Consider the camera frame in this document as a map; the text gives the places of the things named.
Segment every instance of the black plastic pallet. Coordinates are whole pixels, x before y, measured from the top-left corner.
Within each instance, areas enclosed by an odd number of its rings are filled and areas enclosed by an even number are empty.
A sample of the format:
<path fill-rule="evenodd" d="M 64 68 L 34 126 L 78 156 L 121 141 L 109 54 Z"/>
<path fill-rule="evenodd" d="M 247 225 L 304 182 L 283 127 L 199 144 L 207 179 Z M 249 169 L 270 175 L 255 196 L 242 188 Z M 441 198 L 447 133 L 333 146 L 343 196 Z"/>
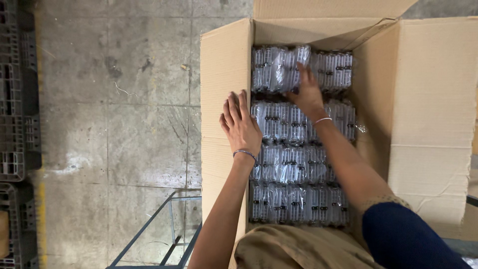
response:
<path fill-rule="evenodd" d="M 0 0 L 0 181 L 41 165 L 34 17 Z"/>
<path fill-rule="evenodd" d="M 10 253 L 0 269 L 38 269 L 33 186 L 0 182 L 0 210 L 9 214 Z"/>

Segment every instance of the concrete floor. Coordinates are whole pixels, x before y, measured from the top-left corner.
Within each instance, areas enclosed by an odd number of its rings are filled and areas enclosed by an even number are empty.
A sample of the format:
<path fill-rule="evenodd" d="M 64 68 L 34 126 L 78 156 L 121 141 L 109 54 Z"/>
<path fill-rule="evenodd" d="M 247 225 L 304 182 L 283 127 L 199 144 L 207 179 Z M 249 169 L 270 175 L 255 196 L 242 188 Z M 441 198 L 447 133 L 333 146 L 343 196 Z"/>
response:
<path fill-rule="evenodd" d="M 478 0 L 451 2 L 420 0 L 404 17 L 478 15 Z M 102 269 L 169 194 L 200 194 L 199 35 L 251 16 L 252 0 L 43 0 L 36 9 L 44 170 L 33 181 L 45 189 L 47 267 Z M 178 202 L 174 217 L 189 242 L 201 203 Z M 164 211 L 122 265 L 158 263 L 170 244 Z"/>

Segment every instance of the bracelet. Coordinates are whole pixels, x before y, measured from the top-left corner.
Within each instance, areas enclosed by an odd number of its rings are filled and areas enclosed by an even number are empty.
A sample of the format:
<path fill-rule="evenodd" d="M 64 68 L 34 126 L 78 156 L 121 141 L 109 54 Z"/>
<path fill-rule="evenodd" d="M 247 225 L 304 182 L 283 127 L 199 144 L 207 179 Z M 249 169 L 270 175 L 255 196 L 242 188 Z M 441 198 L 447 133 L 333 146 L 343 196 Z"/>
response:
<path fill-rule="evenodd" d="M 244 152 L 244 153 L 247 153 L 247 154 L 251 155 L 251 156 L 254 158 L 255 163 L 257 163 L 257 158 L 254 156 L 254 154 L 252 154 L 252 153 L 249 152 L 249 151 L 245 151 L 245 150 L 241 150 L 241 149 L 234 151 L 234 153 L 232 154 L 232 157 L 234 158 L 234 156 L 235 156 L 236 153 L 238 153 L 238 152 Z"/>
<path fill-rule="evenodd" d="M 323 120 L 331 120 L 331 121 L 332 121 L 332 118 L 322 118 L 322 119 L 316 121 L 312 126 L 316 125 L 317 123 L 319 123 L 319 122 L 321 122 L 321 121 L 323 121 Z"/>

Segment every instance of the purple bracelet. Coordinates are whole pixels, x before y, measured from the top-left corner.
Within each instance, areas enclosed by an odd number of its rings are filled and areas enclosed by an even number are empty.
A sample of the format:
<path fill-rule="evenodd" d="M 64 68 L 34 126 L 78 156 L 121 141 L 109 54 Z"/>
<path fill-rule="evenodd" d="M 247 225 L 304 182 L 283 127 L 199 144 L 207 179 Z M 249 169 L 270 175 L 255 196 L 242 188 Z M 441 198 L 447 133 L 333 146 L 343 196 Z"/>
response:
<path fill-rule="evenodd" d="M 236 153 L 238 153 L 238 152 L 244 152 L 244 153 L 247 153 L 247 154 L 251 155 L 251 156 L 254 158 L 255 163 L 257 163 L 257 159 L 256 159 L 256 157 L 254 156 L 254 154 L 252 154 L 252 153 L 249 152 L 249 151 L 245 151 L 245 150 L 236 150 L 236 151 L 234 151 L 234 153 L 232 154 L 232 157 L 234 158 L 234 156 L 235 156 Z"/>

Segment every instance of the metal frame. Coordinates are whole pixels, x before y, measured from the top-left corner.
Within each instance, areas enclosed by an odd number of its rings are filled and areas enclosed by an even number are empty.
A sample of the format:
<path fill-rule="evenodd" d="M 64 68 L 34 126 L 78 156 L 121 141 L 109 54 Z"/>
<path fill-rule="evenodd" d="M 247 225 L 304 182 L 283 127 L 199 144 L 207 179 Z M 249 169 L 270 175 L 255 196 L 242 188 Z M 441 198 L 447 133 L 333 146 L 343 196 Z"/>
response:
<path fill-rule="evenodd" d="M 110 266 L 106 267 L 106 269 L 183 269 L 184 266 L 186 265 L 187 260 L 189 259 L 189 256 L 193 252 L 194 244 L 196 243 L 197 236 L 199 235 L 199 232 L 201 232 L 201 228 L 203 226 L 203 223 L 201 222 L 199 224 L 199 227 L 197 228 L 196 232 L 194 233 L 193 238 L 191 239 L 191 242 L 189 243 L 178 243 L 179 239 L 181 236 L 179 235 L 178 237 L 175 237 L 174 235 L 174 220 L 173 220 L 173 205 L 172 201 L 190 201 L 190 200 L 201 200 L 201 196 L 194 196 L 194 197 L 173 197 L 176 192 L 173 192 L 167 199 L 164 201 L 164 203 L 156 210 L 156 212 L 151 216 L 151 218 L 146 222 L 146 224 L 139 230 L 139 232 L 133 237 L 133 239 L 126 245 L 126 247 L 121 251 L 121 253 L 116 257 L 116 259 L 111 263 Z M 166 253 L 166 256 L 162 259 L 161 263 L 159 265 L 141 265 L 141 266 L 116 266 L 117 263 L 123 258 L 123 256 L 126 254 L 126 252 L 129 250 L 129 248 L 134 244 L 136 239 L 140 237 L 140 235 L 144 232 L 144 230 L 148 227 L 148 225 L 153 221 L 153 219 L 156 217 L 156 215 L 163 209 L 163 207 L 168 204 L 169 206 L 169 217 L 171 219 L 171 239 L 172 239 L 172 245 L 169 248 L 168 252 Z M 186 250 L 184 251 L 184 255 L 181 257 L 181 260 L 179 261 L 179 264 L 177 265 L 165 265 L 166 262 L 168 261 L 170 255 L 173 253 L 174 248 L 178 246 L 187 246 Z"/>

